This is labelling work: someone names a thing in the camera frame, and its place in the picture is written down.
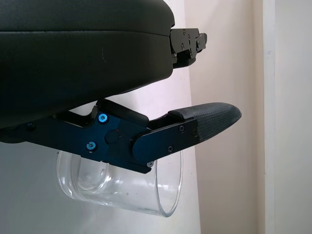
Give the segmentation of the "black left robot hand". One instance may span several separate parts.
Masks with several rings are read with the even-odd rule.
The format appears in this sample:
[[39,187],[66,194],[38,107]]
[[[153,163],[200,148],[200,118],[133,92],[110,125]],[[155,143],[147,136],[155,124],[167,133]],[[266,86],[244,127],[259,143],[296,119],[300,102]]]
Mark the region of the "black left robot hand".
[[227,103],[154,120],[109,100],[190,66],[207,35],[175,28],[162,0],[3,0],[0,140],[31,142],[146,174],[155,160],[235,124]]

